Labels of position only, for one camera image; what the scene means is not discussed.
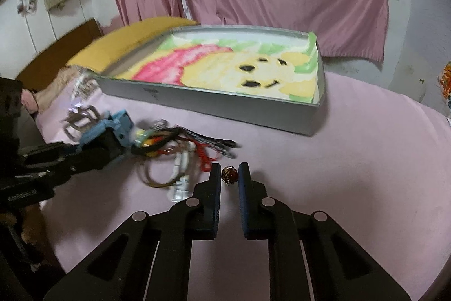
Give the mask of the yellow pillow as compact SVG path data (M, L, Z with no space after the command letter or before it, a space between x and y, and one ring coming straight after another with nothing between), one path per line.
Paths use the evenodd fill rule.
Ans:
M93 41L79 51L66 65L103 72L123 56L174 27L198 25L198 22L181 17L151 17L132 25L121 27Z

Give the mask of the grey jewelry tray box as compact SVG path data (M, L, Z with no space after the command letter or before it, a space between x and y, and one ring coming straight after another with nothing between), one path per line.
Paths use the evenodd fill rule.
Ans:
M244 25L174 27L97 73L116 97L300 135L326 119L325 72L312 32Z

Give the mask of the cartoon bear towel liner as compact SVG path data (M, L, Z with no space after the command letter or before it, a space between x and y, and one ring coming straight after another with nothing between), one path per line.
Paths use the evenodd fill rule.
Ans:
M313 32L285 43L170 36L117 77L313 104L318 59Z

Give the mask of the pink bed sheet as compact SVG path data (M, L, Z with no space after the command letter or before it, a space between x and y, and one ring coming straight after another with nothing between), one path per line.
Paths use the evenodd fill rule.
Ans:
M408 292L431 300L450 257L450 124L405 95L326 73L326 120L312 137L97 91L98 110L126 109L145 123L162 118L203 135L235 140L252 178L293 210L322 210ZM165 212L165 190L137 176L138 163L73 177L43 204L48 237L70 271L133 212ZM222 186L219 233L196 241L188 300L269 300L267 246L243 238L236 186Z

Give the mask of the yellow green flower charm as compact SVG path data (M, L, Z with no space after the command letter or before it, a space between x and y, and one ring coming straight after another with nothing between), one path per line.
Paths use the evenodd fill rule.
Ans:
M156 131L153 129L136 129L131 135L132 145L131 153L134 155L145 155L147 153L156 151Z

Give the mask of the brown wooden headboard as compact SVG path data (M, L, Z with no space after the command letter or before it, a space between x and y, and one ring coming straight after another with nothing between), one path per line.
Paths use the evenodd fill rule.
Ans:
M90 18L39 53L18 74L16 80L31 91L45 89L73 56L100 37L100 27L94 18Z

